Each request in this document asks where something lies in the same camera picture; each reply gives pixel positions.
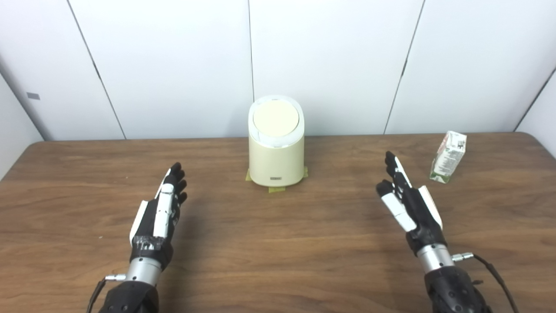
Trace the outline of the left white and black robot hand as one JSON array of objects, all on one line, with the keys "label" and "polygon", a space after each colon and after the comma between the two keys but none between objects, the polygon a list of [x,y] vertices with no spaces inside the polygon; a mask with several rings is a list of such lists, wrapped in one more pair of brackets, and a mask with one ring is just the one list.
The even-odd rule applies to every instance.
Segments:
[{"label": "left white and black robot hand", "polygon": [[151,258],[165,268],[174,255],[172,238],[179,222],[181,206],[187,200],[185,171],[176,162],[166,172],[155,197],[142,201],[129,235],[129,260]]}]

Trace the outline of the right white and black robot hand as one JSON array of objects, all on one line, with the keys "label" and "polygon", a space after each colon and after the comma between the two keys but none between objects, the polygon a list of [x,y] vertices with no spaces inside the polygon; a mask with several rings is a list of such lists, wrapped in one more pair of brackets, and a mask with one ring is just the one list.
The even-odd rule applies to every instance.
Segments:
[{"label": "right white and black robot hand", "polygon": [[385,153],[384,162],[392,180],[382,180],[376,191],[405,231],[411,251],[417,254],[427,246],[447,246],[440,214],[427,187],[413,187],[401,161],[391,151]]}]

